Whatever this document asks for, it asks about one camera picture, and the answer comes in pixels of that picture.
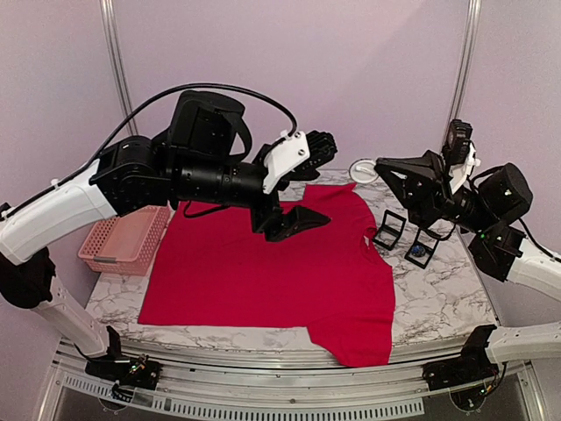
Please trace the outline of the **green round brooch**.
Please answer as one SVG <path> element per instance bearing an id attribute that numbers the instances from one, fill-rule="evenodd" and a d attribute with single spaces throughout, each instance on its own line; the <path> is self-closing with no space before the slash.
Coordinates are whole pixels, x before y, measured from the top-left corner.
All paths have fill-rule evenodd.
<path id="1" fill-rule="evenodd" d="M 375 170 L 375 160 L 361 159 L 351 164 L 349 176 L 358 184 L 370 184 L 375 182 L 379 175 Z"/>

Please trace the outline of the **blue round brooch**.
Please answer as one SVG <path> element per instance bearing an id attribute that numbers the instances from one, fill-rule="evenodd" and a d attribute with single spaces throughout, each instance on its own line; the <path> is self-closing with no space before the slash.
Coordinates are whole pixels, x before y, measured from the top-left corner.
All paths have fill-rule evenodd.
<path id="1" fill-rule="evenodd" d="M 426 254 L 426 250 L 423 246 L 413 246 L 410 254 L 416 258 L 421 258 Z"/>

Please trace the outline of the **red t-shirt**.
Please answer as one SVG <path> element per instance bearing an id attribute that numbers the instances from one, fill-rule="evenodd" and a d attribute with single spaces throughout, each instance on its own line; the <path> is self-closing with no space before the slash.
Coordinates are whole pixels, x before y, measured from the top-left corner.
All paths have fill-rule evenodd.
<path id="1" fill-rule="evenodd" d="M 279 243 L 252 232 L 250 214 L 177 211 L 157 252 L 142 325 L 293 328 L 347 367 L 387 364 L 395 296 L 392 268 L 372 237 L 375 220 L 353 184 L 308 185 L 302 206 L 325 226 Z"/>

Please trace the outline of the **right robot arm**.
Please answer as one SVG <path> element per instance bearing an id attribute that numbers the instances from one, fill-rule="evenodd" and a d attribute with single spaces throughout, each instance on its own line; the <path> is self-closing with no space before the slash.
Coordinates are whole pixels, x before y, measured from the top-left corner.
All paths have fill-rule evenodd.
<path id="1" fill-rule="evenodd" d="M 527 227 L 516 229 L 533 200 L 522 172 L 512 163 L 474 175 L 479 159 L 463 160 L 427 151 L 417 158 L 379 158 L 374 169 L 392 190 L 408 219 L 420 229 L 445 220 L 473 235 L 468 250 L 476 267 L 501 282 L 560 297 L 560 257 L 540 246 Z M 511 360 L 557 358 L 560 324 L 474 329 L 456 358 L 429 363 L 426 379 L 455 375 L 460 382 L 495 373 Z"/>

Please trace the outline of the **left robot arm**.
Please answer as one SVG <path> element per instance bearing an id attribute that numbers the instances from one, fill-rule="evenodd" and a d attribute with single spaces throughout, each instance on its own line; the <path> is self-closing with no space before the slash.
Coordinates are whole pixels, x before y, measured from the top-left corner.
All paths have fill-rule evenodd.
<path id="1" fill-rule="evenodd" d="M 72 174 L 18 206 L 1 208 L 1 294 L 33 310 L 71 339 L 82 356 L 112 381 L 131 371 L 118 333 L 98 324 L 57 278 L 48 247 L 85 225 L 123 217 L 147 206 L 206 213 L 247 209 L 251 228 L 279 242 L 329 219 L 303 206 L 283 210 L 279 194 L 291 182 L 315 180 L 337 151 L 327 132 L 291 125 L 270 144 L 252 150 L 236 94 L 264 95 L 239 86 L 195 82 L 174 87 L 178 100 L 169 126 L 153 138 L 115 133 Z"/>

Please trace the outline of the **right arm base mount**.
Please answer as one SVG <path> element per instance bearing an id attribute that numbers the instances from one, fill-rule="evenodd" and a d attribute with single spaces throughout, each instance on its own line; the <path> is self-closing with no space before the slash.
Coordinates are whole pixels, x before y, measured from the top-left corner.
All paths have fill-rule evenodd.
<path id="1" fill-rule="evenodd" d="M 499 368 L 485 351 L 462 351 L 457 357 L 424 364 L 423 379 L 430 391 L 448 389 L 457 409 L 474 412 L 501 385 L 507 366 Z"/>

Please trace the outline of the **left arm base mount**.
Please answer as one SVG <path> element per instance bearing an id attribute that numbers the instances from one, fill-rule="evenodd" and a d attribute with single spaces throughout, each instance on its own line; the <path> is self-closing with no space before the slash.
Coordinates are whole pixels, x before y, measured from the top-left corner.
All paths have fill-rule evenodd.
<path id="1" fill-rule="evenodd" d="M 110 396 L 124 403 L 130 403 L 136 389 L 156 390 L 162 365 L 148 355 L 88 359 L 85 367 L 87 375 L 113 382 Z"/>

